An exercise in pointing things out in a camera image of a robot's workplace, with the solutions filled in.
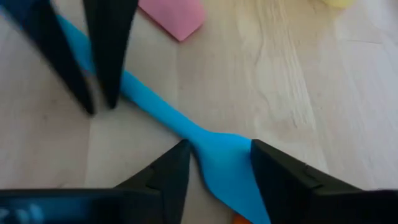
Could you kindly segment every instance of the pink sponge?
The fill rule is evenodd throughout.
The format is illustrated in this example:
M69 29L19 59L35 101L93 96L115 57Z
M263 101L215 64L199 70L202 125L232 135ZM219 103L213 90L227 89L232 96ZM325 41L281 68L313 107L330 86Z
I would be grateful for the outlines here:
M179 41L205 21L200 0L140 0L139 7Z

